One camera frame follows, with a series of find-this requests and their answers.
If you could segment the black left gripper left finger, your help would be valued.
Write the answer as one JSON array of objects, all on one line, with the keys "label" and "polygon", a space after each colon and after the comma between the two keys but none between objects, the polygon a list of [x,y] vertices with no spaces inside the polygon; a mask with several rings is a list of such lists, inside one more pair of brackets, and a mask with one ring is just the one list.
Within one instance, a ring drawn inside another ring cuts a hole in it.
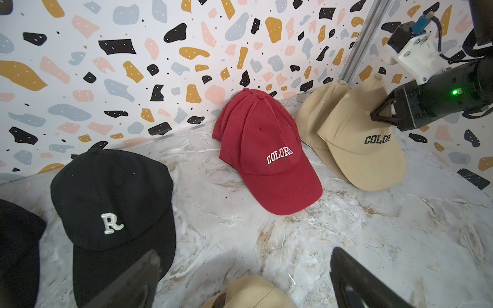
[{"label": "black left gripper left finger", "polygon": [[160,281],[161,262],[155,250],[148,251],[87,307],[151,307]]}]

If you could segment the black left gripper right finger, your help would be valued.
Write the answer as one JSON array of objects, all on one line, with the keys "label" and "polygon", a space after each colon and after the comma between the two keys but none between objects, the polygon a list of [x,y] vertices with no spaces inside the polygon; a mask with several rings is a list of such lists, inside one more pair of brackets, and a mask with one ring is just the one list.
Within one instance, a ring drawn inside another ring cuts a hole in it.
[{"label": "black left gripper right finger", "polygon": [[331,281],[338,307],[410,307],[344,249],[331,254]]}]

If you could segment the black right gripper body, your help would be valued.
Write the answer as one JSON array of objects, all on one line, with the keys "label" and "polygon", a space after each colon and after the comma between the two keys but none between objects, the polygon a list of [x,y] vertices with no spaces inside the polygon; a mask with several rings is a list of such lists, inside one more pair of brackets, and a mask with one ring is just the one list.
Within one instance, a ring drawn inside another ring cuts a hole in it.
[{"label": "black right gripper body", "polygon": [[418,85],[393,90],[392,115],[401,131],[421,128],[449,114],[481,112],[492,105],[492,57],[485,56],[444,71]]}]

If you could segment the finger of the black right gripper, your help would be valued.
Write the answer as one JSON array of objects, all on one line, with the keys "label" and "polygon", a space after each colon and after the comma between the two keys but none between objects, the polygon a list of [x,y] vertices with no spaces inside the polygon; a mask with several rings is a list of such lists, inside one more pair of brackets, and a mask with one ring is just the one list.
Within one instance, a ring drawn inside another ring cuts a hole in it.
[{"label": "finger of the black right gripper", "polygon": [[371,119],[375,122],[396,125],[397,116],[392,113],[392,105],[394,103],[395,96],[388,95],[383,102],[371,112]]}]

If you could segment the beige cap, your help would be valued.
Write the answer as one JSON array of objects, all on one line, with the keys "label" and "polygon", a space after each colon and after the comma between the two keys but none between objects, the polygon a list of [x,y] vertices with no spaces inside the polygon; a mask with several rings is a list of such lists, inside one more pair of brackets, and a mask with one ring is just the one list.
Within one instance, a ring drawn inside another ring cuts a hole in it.
[{"label": "beige cap", "polygon": [[406,158],[389,124],[371,112],[387,97],[383,77],[375,74],[344,94],[317,134],[350,183],[381,191],[403,180]]},{"label": "beige cap", "polygon": [[260,275],[233,279],[227,289],[211,297],[202,307],[295,308],[292,300]]},{"label": "beige cap", "polygon": [[350,86],[344,82],[330,82],[319,87],[304,100],[295,122],[300,139],[307,144],[318,158],[338,177],[346,177],[337,165],[327,143],[318,136],[317,132],[328,118],[336,104],[350,91]]}]

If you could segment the black cap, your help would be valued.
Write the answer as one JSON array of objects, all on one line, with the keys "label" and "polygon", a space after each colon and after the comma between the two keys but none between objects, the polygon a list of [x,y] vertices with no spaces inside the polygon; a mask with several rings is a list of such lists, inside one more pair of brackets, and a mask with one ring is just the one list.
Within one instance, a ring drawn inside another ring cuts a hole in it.
[{"label": "black cap", "polygon": [[45,230],[42,218],[1,200],[1,307],[35,307]]},{"label": "black cap", "polygon": [[177,247],[168,167],[122,150],[89,150],[51,182],[51,200],[73,243],[73,290],[88,304],[148,251],[171,268]]}]

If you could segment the red cap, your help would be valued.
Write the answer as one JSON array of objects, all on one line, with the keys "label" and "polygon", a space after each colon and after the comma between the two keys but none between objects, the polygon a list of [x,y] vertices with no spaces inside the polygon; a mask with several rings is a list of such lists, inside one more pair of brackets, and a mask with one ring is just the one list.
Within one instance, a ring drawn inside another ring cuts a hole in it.
[{"label": "red cap", "polygon": [[322,184],[302,148],[296,123],[269,94],[244,89],[213,129],[220,159],[232,166],[268,212],[287,216],[317,202]]}]

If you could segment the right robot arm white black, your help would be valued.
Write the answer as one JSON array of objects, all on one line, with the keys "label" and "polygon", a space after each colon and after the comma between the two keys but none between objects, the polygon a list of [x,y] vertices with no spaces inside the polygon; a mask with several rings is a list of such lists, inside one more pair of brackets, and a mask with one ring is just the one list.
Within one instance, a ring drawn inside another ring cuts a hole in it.
[{"label": "right robot arm white black", "polygon": [[442,52],[444,25],[431,10],[417,22],[400,24],[381,59],[399,64],[413,77],[390,92],[371,119],[408,131],[449,114],[469,119],[492,113],[492,1],[470,1],[474,28],[462,44],[466,59]]}]

